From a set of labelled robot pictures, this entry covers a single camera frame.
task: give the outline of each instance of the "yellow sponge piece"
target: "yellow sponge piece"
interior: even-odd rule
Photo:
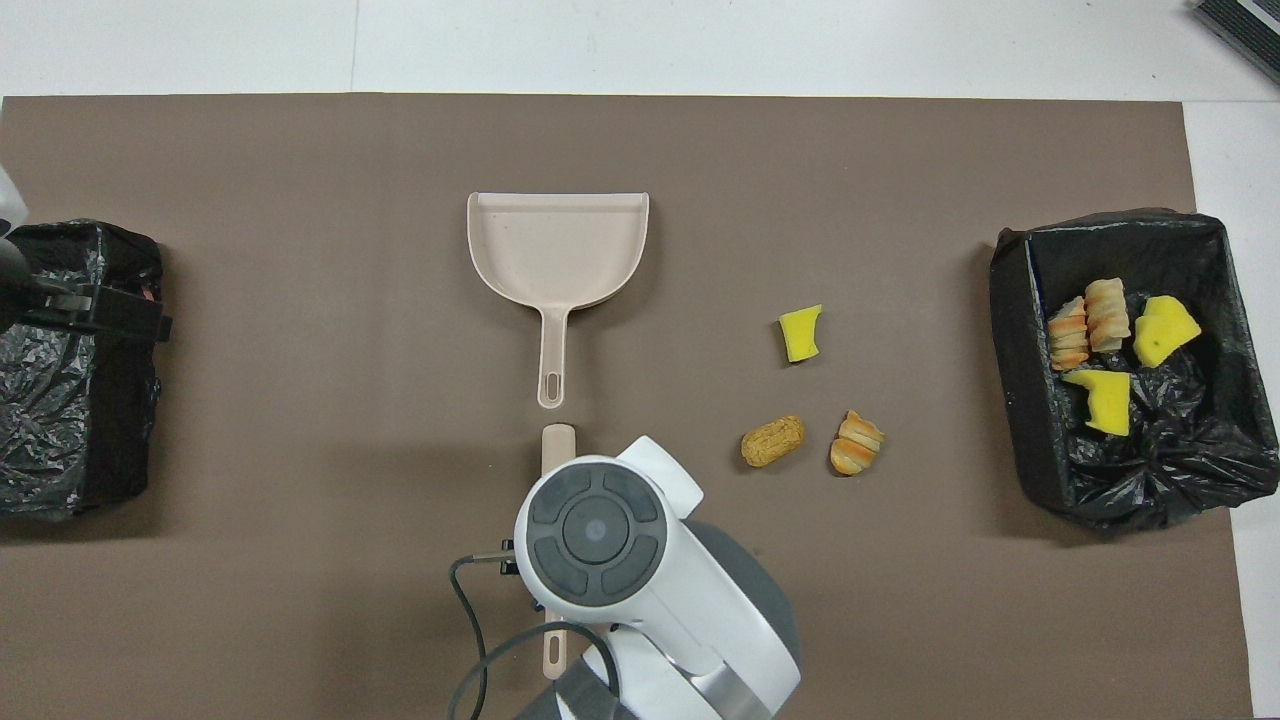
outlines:
[[[786,313],[778,318],[782,325],[782,340],[787,343],[787,360],[799,363],[818,354],[818,343],[813,334],[818,327],[818,315],[822,314],[822,305],[805,307]]]
[[[1076,370],[1062,379],[1089,391],[1085,425],[1112,436],[1129,434],[1129,373]]]
[[[1201,328],[1187,307],[1170,295],[1157,295],[1147,300],[1142,316],[1134,320],[1138,331],[1133,338],[1133,351],[1143,368],[1156,368],[1175,350],[1199,337]]]

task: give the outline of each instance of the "plastic bag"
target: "plastic bag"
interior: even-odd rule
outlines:
[[[160,252],[93,220],[26,225],[9,240],[36,274],[160,300]],[[160,382],[154,343],[14,325],[0,334],[0,518],[68,518],[147,486]]]
[[[1142,368],[1129,341],[1083,365],[1133,373],[1129,437],[1084,425],[1084,391],[1050,368],[1046,337],[1064,302],[1114,277],[1130,319],[1147,297],[1172,295],[1203,328],[1158,368]],[[1275,425],[1217,219],[1144,209],[1005,229],[991,261],[991,322],[1019,482],[1037,505],[1092,528],[1140,530],[1276,491]]]

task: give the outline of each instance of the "white table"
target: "white table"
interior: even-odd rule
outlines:
[[[1181,0],[0,0],[0,96],[586,92],[1184,102],[1280,418],[1280,87]],[[0,128],[0,160],[4,158]],[[1280,498],[1231,512],[1280,716]]]

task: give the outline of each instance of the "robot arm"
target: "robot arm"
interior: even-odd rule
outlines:
[[[635,716],[767,720],[800,682],[794,616],[750,553],[687,520],[701,496],[646,437],[617,457],[579,457],[529,493],[516,561],[548,609],[616,625],[605,643]],[[603,676],[594,650],[581,662]],[[581,717],[561,702],[559,716]]]
[[[0,167],[0,237],[27,220],[27,204],[18,195],[18,188],[9,174]]]

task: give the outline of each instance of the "brown mat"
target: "brown mat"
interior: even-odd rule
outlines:
[[[838,99],[9,99],[33,222],[168,247],[154,487],[0,548],[0,716],[439,716],[471,664],[448,562],[511,534],[552,420],[664,443],[799,612],[787,719],[1249,714],[1225,511],[1100,542],[1020,496],[986,310],[1019,228],[1193,209],[1176,105]],[[471,269],[474,190],[648,191],[649,246],[570,323]],[[826,304],[787,366],[773,320]],[[855,407],[890,439],[826,448]],[[739,437],[810,439],[751,471]],[[488,637],[538,616],[463,575]],[[541,687],[499,664],[493,717]]]

